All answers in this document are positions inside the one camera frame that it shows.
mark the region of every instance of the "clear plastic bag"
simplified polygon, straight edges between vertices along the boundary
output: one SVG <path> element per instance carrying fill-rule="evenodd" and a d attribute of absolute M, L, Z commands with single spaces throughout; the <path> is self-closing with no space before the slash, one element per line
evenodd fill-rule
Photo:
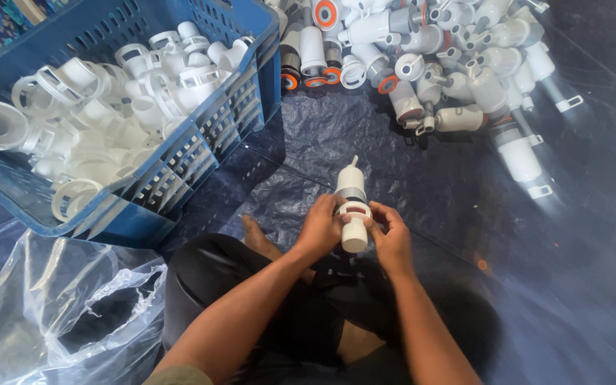
<path fill-rule="evenodd" d="M 25 232 L 0 273 L 0 384 L 141 384 L 165 273 L 151 250 Z"/>

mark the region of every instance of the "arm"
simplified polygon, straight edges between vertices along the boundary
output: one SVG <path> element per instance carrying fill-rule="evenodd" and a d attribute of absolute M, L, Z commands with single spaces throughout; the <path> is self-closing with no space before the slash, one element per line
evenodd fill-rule
<path fill-rule="evenodd" d="M 396 293 L 406 357 L 417 385 L 481 384 L 465 355 L 451 337 L 432 301 L 415 276 L 410 231 L 393 208 L 370 202 L 374 218 L 365 226 L 377 248 L 377 258 Z"/>
<path fill-rule="evenodd" d="M 295 246 L 204 310 L 153 372 L 190 365 L 215 384 L 232 376 L 302 272 L 340 241 L 341 225 L 332 217 L 340 202 L 342 199 L 334 195 L 318 198 Z"/>

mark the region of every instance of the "blue plastic crate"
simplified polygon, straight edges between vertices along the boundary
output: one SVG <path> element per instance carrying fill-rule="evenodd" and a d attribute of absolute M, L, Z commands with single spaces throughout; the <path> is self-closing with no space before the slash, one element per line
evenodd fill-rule
<path fill-rule="evenodd" d="M 66 223 L 51 213 L 51 183 L 19 153 L 0 152 L 0 204 L 43 236 L 153 247 L 194 191 L 279 109 L 278 17 L 259 0 L 76 0 L 0 50 L 0 101 L 22 76 L 73 56 L 115 64 L 120 47 L 191 20 L 228 47 L 253 36 L 239 69 L 131 176 L 104 188 Z"/>

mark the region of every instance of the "pile of plastic faucets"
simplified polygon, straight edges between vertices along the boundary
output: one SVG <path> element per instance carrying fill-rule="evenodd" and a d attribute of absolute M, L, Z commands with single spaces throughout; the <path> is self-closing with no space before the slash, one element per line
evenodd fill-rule
<path fill-rule="evenodd" d="M 21 78 L 0 102 L 0 151 L 30 154 L 68 221 L 130 175 L 240 65 L 252 43 L 211 44 L 191 21 L 115 53 L 119 66 L 73 57 Z"/>
<path fill-rule="evenodd" d="M 522 110 L 541 82 L 560 112 L 566 99 L 532 8 L 539 0 L 266 0 L 280 17 L 282 85 L 293 90 L 366 81 L 388 94 L 398 124 L 427 132 L 488 127 L 513 179 L 534 199 L 552 194 L 537 179 L 532 146 L 543 143 Z M 455 108 L 435 108 L 440 101 Z"/>

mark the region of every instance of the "hand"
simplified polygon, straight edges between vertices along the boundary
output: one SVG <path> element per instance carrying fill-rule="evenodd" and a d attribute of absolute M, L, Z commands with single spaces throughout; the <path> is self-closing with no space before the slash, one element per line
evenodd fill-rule
<path fill-rule="evenodd" d="M 370 209 L 374 220 L 366 218 L 364 222 L 377 249 L 379 264 L 392 279 L 396 276 L 415 276 L 410 230 L 403 219 L 395 209 L 375 201 L 370 202 Z M 384 225 L 384 230 L 377 222 Z"/>
<path fill-rule="evenodd" d="M 347 202 L 337 195 L 324 194 L 308 210 L 294 249 L 301 250 L 313 262 L 329 254 L 342 239 L 341 219 L 334 209 Z"/>

